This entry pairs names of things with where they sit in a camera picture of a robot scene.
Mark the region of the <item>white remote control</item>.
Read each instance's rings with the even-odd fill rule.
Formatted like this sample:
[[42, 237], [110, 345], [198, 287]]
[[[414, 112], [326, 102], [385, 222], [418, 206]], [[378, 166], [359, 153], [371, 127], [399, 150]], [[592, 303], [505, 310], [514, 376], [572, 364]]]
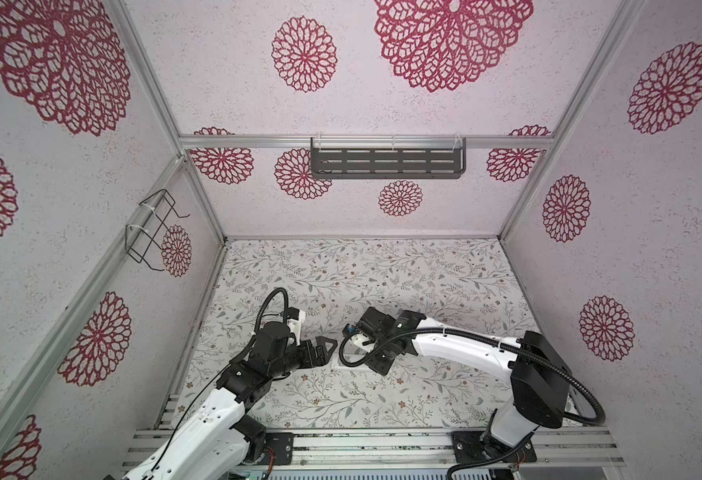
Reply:
[[358, 367], [348, 367], [340, 362], [340, 360], [334, 357], [329, 365], [327, 375], [331, 378], [354, 378], [359, 375], [373, 374], [373, 371], [369, 369], [366, 365], [361, 365]]

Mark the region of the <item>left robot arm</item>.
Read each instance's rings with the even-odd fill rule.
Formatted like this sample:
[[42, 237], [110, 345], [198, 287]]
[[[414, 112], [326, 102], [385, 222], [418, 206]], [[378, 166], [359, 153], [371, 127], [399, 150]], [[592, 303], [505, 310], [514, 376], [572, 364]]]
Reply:
[[123, 477], [221, 479], [243, 462], [258, 461], [265, 450], [266, 427], [248, 412], [275, 379], [327, 365], [337, 347], [335, 339], [301, 340], [283, 322], [266, 323], [216, 378], [193, 416]]

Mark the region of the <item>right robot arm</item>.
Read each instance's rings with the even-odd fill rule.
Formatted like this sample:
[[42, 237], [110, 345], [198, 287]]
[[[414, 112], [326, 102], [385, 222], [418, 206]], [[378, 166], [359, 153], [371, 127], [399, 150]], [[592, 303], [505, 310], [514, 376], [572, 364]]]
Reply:
[[346, 342], [365, 351], [364, 364], [387, 375], [402, 355], [449, 360], [488, 373], [511, 387], [512, 396], [489, 424], [492, 442], [507, 447], [518, 444], [533, 430], [562, 426], [570, 384], [552, 370], [505, 347], [537, 355], [554, 367], [571, 370], [541, 334], [527, 331], [520, 338], [491, 336], [487, 343], [464, 329], [453, 329], [422, 313], [402, 310], [392, 317], [368, 308], [355, 324], [343, 329]]

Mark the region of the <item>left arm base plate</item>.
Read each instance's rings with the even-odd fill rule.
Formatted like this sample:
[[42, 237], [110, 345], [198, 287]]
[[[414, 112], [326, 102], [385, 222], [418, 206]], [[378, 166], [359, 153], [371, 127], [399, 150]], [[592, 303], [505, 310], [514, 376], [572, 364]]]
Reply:
[[286, 466], [293, 460], [295, 434], [266, 431], [250, 443], [247, 462], [259, 466]]

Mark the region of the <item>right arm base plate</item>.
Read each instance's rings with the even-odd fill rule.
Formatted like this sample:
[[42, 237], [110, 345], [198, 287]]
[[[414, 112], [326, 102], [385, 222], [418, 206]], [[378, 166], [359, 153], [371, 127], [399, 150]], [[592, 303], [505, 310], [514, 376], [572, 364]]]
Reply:
[[538, 460], [530, 440], [526, 440], [512, 453], [512, 446], [494, 440], [484, 430], [453, 431], [450, 439], [458, 464], [488, 462], [492, 459], [509, 464], [534, 463]]

